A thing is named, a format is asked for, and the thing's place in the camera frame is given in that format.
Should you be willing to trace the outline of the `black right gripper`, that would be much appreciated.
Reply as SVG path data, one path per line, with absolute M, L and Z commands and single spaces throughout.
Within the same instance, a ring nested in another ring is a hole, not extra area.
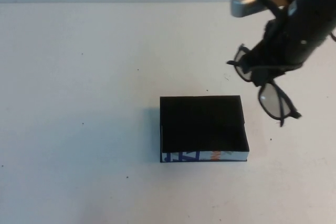
M 302 11 L 298 6 L 268 8 L 274 19 L 267 22 L 262 40 L 241 57 L 241 70 L 251 72 L 251 81 L 261 87 L 274 72 L 287 72 L 302 67 L 300 37 Z

